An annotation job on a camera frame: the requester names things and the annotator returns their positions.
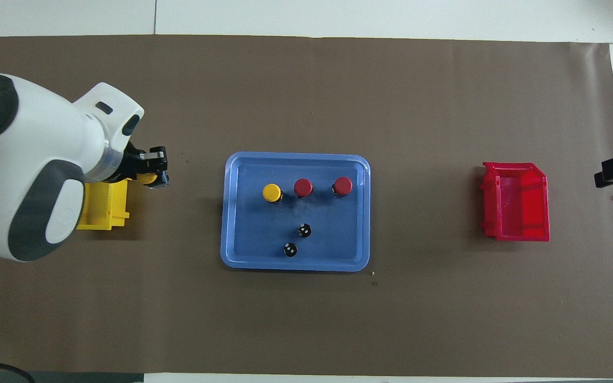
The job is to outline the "yellow plastic bin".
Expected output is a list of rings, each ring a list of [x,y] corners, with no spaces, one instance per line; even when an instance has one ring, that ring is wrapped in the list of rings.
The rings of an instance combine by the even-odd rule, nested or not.
[[[128,180],[116,184],[85,184],[82,213],[76,229],[112,230],[126,225],[126,219],[130,218],[126,209],[127,190]]]

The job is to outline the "red plastic bin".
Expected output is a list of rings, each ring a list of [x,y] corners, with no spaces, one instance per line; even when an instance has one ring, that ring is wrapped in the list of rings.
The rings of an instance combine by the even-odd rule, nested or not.
[[[484,162],[484,235],[500,242],[549,242],[548,180],[535,163]]]

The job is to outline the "brown paper table mat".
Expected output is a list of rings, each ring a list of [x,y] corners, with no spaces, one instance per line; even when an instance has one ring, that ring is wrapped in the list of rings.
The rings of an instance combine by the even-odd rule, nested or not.
[[[0,363],[28,370],[613,378],[606,44],[238,36],[0,37],[0,72],[144,108],[170,185],[53,254],[0,259]],[[237,151],[371,166],[371,258],[345,273],[220,258]],[[535,163],[549,242],[481,228],[484,162]]]

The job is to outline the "blue plastic tray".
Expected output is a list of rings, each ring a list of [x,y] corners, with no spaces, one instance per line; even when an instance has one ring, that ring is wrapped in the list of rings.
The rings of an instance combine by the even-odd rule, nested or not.
[[[353,191],[336,198],[332,185],[350,177]],[[311,196],[298,199],[294,183],[312,182]],[[279,204],[262,198],[277,184]],[[358,155],[239,151],[225,165],[220,257],[237,269],[357,272],[370,259],[371,169]],[[313,233],[299,237],[308,223]],[[294,257],[283,254],[296,243]]]

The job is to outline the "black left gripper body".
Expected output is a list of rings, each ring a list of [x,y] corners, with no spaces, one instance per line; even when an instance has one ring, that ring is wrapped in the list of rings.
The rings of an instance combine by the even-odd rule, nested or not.
[[[136,148],[131,141],[127,143],[118,167],[118,181],[136,179],[140,174],[149,173],[147,160],[142,158],[144,154],[145,150]]]

